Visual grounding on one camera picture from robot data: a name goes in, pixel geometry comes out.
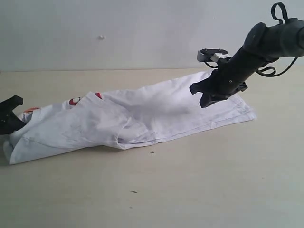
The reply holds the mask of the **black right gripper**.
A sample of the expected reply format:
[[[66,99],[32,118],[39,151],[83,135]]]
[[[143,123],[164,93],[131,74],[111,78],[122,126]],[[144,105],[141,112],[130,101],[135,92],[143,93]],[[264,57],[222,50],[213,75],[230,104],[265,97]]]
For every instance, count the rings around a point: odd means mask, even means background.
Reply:
[[[191,94],[203,93],[199,104],[209,107],[217,102],[225,101],[236,89],[243,84],[254,72],[267,62],[267,58],[246,51],[241,47],[227,62],[213,56],[218,68],[209,79],[193,83]]]

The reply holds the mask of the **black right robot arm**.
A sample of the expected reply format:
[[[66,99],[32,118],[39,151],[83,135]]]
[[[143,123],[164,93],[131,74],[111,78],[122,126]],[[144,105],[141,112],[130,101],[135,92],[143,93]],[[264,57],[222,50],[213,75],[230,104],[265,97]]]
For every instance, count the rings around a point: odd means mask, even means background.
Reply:
[[[245,81],[254,73],[262,75],[263,67],[280,58],[297,59],[304,55],[304,22],[296,18],[267,27],[256,24],[248,33],[243,46],[232,56],[223,49],[201,49],[197,60],[217,64],[211,75],[190,86],[192,94],[202,93],[202,108],[227,100],[245,91]]]

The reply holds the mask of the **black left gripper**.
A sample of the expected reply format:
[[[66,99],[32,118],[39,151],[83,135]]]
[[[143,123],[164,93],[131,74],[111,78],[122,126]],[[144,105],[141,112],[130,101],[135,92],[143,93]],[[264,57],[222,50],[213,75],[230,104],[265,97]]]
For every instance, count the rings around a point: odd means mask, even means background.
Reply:
[[[25,123],[14,113],[16,107],[23,105],[23,98],[14,95],[0,103],[0,134],[9,135],[20,130]]]

